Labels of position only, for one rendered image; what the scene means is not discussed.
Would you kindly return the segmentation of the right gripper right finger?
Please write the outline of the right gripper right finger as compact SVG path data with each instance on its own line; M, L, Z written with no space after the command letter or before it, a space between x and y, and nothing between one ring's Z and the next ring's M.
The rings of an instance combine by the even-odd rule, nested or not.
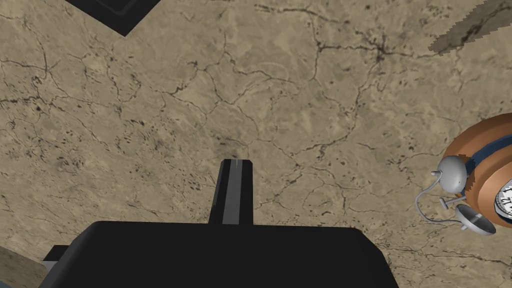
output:
M237 159L236 171L240 180L238 224L253 225L253 163L248 159Z

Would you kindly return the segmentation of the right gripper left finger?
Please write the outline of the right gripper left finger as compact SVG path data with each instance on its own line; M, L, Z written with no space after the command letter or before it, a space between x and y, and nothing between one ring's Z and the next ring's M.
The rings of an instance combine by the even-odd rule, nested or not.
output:
M224 159L220 164L208 224L238 224L236 164L236 159Z

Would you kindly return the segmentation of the black flat square object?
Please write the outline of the black flat square object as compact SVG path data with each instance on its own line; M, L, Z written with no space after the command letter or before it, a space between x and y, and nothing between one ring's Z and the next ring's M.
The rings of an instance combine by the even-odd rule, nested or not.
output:
M65 1L125 37L161 0Z

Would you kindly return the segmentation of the orange alarm clock grey bells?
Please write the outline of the orange alarm clock grey bells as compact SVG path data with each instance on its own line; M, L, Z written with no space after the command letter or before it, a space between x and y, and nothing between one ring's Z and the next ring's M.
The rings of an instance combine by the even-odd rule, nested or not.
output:
M462 230L491 236L496 226L512 229L512 112L484 119L457 136L431 174L436 180L415 197L414 205L429 223L419 200L439 185L454 198L440 198L447 210L455 203L455 223Z

